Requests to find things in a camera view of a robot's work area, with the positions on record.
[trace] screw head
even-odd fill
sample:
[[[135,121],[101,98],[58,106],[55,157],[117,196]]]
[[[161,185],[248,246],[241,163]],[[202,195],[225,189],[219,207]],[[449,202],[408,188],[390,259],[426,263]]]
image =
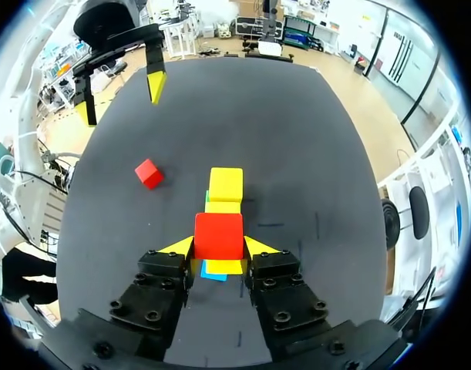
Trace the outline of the screw head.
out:
[[[144,318],[149,322],[158,322],[161,319],[161,313],[158,311],[149,311],[144,315]]]
[[[170,279],[169,277],[167,277],[166,279],[163,279],[161,281],[161,287],[164,288],[164,289],[169,289],[169,288],[173,287],[173,280]]]
[[[112,345],[106,341],[99,341],[93,346],[93,354],[95,354],[96,357],[102,360],[111,358],[113,356],[113,353],[114,350]]]
[[[273,319],[278,323],[278,324],[284,324],[285,322],[289,322],[291,319],[290,312],[286,311],[280,311],[278,312]]]
[[[304,278],[302,277],[302,274],[293,274],[290,276],[290,279],[294,282],[299,282],[299,281],[304,280]]]
[[[272,278],[264,279],[263,285],[265,288],[272,288],[276,285],[276,280]]]
[[[121,301],[111,301],[110,302],[110,307],[113,309],[119,309],[122,308],[122,302]]]
[[[137,281],[145,281],[146,280],[146,274],[143,274],[142,272],[136,274],[135,279]]]
[[[326,302],[324,301],[317,301],[315,304],[314,304],[314,309],[316,311],[323,311],[324,309],[326,309]]]
[[[362,361],[350,360],[345,363],[345,370],[362,370],[363,368]]]
[[[343,355],[345,353],[345,344],[338,339],[333,340],[329,344],[329,353],[334,356]]]

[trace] robotic arm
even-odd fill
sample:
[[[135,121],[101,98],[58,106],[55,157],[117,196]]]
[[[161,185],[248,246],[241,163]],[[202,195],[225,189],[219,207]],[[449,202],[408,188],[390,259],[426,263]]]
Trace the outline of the robotic arm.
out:
[[[330,326],[326,302],[304,282],[291,252],[244,248],[245,285],[273,360],[247,368],[388,368],[405,350],[398,332],[379,320]],[[61,369],[181,368],[163,358],[193,285],[192,250],[147,251],[133,283],[110,302],[109,321],[81,309],[74,321],[41,328],[40,357]]]
[[[15,175],[0,174],[0,260],[16,245],[38,247],[41,232],[58,234],[67,192],[54,183],[56,170],[46,170],[36,136],[35,111],[42,74],[34,66],[53,30],[64,19],[71,2],[58,2],[42,20],[20,52],[5,91],[8,117],[17,121]],[[137,28],[134,0],[88,0],[82,4],[74,31],[92,47],[86,60],[74,67],[74,106],[89,126],[96,125],[90,76],[94,69],[123,56],[128,48],[146,45],[146,70],[152,103],[158,103],[166,73],[158,25]]]
[[[35,60],[69,9],[70,2],[57,2],[28,38],[2,92],[7,117],[16,121],[15,176],[0,174],[0,260],[16,245],[39,244],[42,225],[60,229],[66,195],[52,186],[56,172],[45,170],[36,136],[36,104],[42,74]],[[45,209],[53,207],[45,215]]]

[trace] black table surface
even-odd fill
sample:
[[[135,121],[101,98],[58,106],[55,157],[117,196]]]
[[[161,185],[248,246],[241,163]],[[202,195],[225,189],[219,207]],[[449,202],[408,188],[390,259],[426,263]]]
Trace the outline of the black table surface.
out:
[[[137,261],[193,235],[211,167],[244,169],[244,233],[301,260],[328,302],[328,321],[378,318],[386,276],[382,207],[350,117],[315,70],[262,59],[167,63],[158,106],[146,71],[119,91],[76,168],[57,264],[63,318],[109,302],[133,281]],[[148,191],[134,169],[146,158],[166,175]],[[268,227],[265,224],[281,224]],[[270,361],[241,286],[198,277],[166,362],[235,366]]]

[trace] red cube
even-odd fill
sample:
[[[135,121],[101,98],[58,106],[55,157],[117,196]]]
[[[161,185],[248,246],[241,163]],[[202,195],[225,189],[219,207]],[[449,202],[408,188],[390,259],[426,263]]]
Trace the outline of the red cube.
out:
[[[136,168],[136,175],[145,187],[152,190],[163,181],[163,174],[151,160],[145,160]]]
[[[197,214],[194,227],[194,258],[241,260],[244,228],[241,214]]]

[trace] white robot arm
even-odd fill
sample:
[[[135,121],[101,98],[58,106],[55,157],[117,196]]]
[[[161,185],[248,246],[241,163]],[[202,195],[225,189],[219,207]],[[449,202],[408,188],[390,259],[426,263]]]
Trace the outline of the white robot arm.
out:
[[[0,260],[16,245],[40,244],[42,230],[57,234],[66,194],[54,183],[54,170],[46,170],[36,136],[36,107],[42,82],[34,66],[53,30],[72,2],[57,2],[28,38],[2,93],[8,119],[17,120],[15,175],[0,174]]]

